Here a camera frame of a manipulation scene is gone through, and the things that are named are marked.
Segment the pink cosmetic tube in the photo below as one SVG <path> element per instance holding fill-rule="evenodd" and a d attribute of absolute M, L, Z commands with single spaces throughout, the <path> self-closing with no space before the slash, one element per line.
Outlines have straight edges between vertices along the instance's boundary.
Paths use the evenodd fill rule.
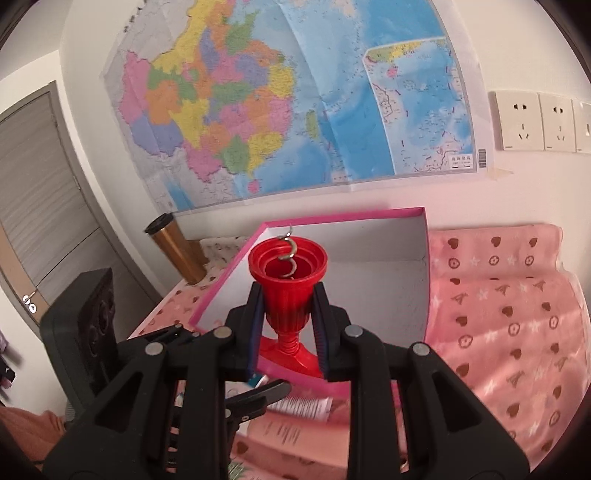
<path fill-rule="evenodd" d="M 345 479 L 349 427 L 266 413 L 249 421 L 235 453 L 288 479 Z"/>

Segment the red plastic goblet hook stand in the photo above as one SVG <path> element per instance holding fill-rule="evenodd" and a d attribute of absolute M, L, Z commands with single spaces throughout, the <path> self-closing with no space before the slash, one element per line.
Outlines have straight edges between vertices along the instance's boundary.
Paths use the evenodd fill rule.
<path fill-rule="evenodd" d="M 322 376 L 317 357 L 300 335 L 311 319 L 315 285 L 327 270 L 325 249 L 291 230 L 250 250 L 249 272 L 262 287 L 264 317 L 276 333 L 276 338 L 260 342 L 264 359 L 298 374 Z"/>

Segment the white blue medicine box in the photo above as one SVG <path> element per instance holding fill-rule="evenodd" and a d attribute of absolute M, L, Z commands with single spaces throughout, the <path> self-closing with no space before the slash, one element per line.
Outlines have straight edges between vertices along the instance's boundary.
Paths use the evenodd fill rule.
<path fill-rule="evenodd" d="M 332 397 L 320 396 L 294 386 L 286 398 L 273 403 L 270 409 L 294 417 L 327 422 L 334 404 L 335 399 Z"/>

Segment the grey door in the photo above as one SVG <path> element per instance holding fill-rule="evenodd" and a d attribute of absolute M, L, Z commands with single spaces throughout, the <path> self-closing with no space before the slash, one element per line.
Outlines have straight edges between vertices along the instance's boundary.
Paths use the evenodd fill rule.
<path fill-rule="evenodd" d="M 1 280 L 33 331 L 81 273 L 109 268 L 114 332 L 127 338 L 160 301 L 84 175 L 55 83 L 1 115 Z"/>

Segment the pink patterned blanket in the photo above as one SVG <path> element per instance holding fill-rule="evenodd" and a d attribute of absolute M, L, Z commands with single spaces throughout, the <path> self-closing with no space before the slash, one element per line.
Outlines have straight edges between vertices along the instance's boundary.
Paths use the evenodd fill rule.
<path fill-rule="evenodd" d="M 590 319 L 549 224 L 428 231 L 432 346 L 540 465 L 590 384 Z"/>

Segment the copper travel tumbler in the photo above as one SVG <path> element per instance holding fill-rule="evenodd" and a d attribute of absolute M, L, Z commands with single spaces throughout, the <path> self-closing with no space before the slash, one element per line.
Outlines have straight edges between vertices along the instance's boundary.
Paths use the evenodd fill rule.
<path fill-rule="evenodd" d="M 144 232 L 189 285 L 195 285 L 204 279 L 204 264 L 199 261 L 172 213 L 167 212 L 156 217 L 145 227 Z"/>

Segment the pink cardboard box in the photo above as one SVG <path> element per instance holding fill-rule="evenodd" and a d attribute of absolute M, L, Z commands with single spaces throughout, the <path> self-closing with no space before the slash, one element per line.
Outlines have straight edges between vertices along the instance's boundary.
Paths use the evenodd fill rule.
<path fill-rule="evenodd" d="M 328 253 L 329 303 L 383 342 L 408 347 L 425 337 L 430 303 L 429 238 L 424 208 L 341 213 L 263 223 L 209 288 L 189 321 L 200 332 L 221 326 L 245 304 L 253 246 L 287 229 Z"/>

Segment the colourful wall map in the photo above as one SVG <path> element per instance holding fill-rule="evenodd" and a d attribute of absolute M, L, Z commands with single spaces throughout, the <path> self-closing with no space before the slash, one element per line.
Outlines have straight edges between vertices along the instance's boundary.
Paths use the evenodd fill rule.
<path fill-rule="evenodd" d="M 494 144 L 451 1 L 146 1 L 103 80 L 163 211 L 478 174 Z"/>

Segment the white wall socket left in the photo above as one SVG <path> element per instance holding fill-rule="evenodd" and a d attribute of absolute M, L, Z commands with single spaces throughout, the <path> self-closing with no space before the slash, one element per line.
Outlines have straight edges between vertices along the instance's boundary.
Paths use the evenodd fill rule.
<path fill-rule="evenodd" d="M 491 93 L 504 151 L 543 151 L 544 136 L 539 95 L 532 91 Z"/>

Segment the white wall socket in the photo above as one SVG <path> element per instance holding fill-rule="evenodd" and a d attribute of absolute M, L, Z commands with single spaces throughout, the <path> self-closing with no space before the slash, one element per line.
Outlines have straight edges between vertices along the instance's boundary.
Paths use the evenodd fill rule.
<path fill-rule="evenodd" d="M 576 152 L 591 153 L 591 104 L 572 100 Z"/>
<path fill-rule="evenodd" d="M 544 136 L 539 95 L 532 91 L 491 93 L 504 151 L 543 151 Z"/>
<path fill-rule="evenodd" d="M 572 101 L 564 96 L 539 94 L 544 149 L 552 152 L 574 153 L 575 131 Z"/>

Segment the white wall socket middle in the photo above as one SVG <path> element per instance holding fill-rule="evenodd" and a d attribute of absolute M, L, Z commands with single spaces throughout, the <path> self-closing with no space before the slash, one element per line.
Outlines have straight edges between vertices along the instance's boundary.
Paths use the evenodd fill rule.
<path fill-rule="evenodd" d="M 572 101 L 564 96 L 539 94 L 544 149 L 552 152 L 574 153 L 575 131 Z"/>

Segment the white wall socket right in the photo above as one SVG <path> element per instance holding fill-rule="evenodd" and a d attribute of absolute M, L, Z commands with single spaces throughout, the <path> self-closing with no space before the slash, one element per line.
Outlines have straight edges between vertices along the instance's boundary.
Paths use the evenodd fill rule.
<path fill-rule="evenodd" d="M 572 100 L 576 152 L 591 153 L 591 104 Z"/>

